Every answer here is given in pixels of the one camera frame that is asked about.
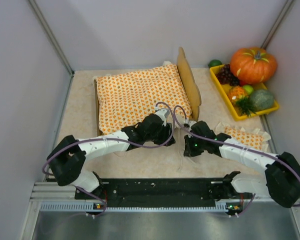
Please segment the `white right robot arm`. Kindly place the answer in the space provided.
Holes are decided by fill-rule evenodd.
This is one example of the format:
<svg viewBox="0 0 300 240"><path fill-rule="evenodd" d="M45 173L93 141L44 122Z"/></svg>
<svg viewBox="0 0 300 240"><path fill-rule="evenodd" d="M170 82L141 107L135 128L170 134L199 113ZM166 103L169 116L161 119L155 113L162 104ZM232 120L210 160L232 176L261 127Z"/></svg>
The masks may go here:
<svg viewBox="0 0 300 240"><path fill-rule="evenodd" d="M259 173L236 172L229 182L237 193L271 197L285 208L300 207L300 165L291 153L265 153L225 133L215 134L204 121L186 120L180 126L186 132L184 156L196 157L206 151Z"/></svg>

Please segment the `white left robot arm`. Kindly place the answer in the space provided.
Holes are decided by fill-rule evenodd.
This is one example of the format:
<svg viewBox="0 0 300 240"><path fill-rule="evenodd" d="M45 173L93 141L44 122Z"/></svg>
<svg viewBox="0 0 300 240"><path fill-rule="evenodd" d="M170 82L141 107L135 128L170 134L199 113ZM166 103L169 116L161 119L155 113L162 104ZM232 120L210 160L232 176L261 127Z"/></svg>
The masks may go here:
<svg viewBox="0 0 300 240"><path fill-rule="evenodd" d="M108 135L82 140L68 135L48 156L47 163L60 187L73 185L81 191L98 194L103 183L97 173L83 168L87 161L113 152L143 148L146 142L152 142L154 148L170 146L175 143L174 129L174 122L168 123L167 115L158 111L142 122Z"/></svg>

